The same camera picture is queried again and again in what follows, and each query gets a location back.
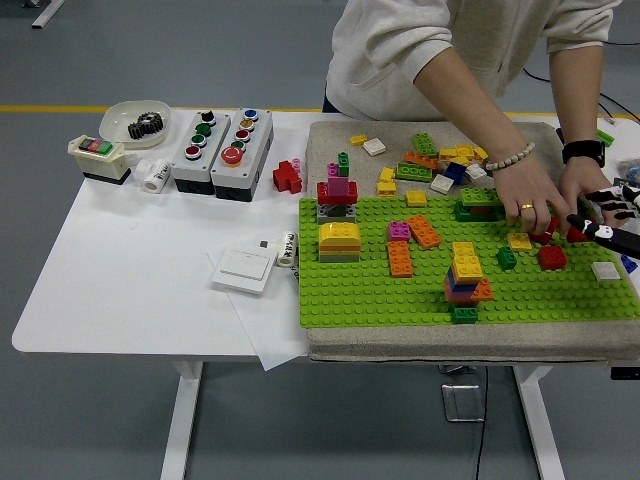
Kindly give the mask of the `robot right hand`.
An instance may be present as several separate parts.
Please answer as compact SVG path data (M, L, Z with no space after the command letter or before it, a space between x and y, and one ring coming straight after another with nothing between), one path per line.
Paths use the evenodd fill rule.
M639 218L639 188L636 186L608 187L587 194L586 199L598 203L602 211L613 212L617 220ZM638 234L587 220L578 214L568 215L567 221L596 244L621 255L639 258Z

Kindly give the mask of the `person's right hand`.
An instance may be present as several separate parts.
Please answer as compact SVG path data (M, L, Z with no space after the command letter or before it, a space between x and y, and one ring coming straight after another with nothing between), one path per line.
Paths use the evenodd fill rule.
M495 170L493 179L504 205L507 221L518 224L523 232L543 234L551 223L552 208L558 221L557 230L566 236L570 225L567 202L560 195L536 153L502 169Z

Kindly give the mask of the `person's left hand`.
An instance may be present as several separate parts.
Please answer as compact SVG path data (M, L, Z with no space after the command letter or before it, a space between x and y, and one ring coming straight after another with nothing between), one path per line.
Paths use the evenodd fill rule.
M567 230L569 227L567 216L577 213L579 197L611 186L611 182L595 160L588 157L571 158L567 162L559 182L559 193L566 203L566 207L560 214L563 229Z

